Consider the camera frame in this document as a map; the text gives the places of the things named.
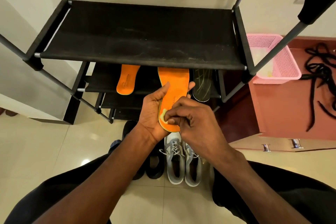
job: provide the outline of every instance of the pink basket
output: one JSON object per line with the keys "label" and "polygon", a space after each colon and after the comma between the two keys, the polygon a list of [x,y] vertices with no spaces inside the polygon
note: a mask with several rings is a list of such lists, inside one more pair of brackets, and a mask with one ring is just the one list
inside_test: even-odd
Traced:
{"label": "pink basket", "polygon": [[[273,49],[282,39],[281,35],[276,34],[247,34],[250,48],[267,48],[268,52]],[[290,80],[298,80],[301,77],[301,71],[289,50],[288,46],[283,48],[273,58],[273,77],[256,75],[252,81],[260,84],[282,84]]]}

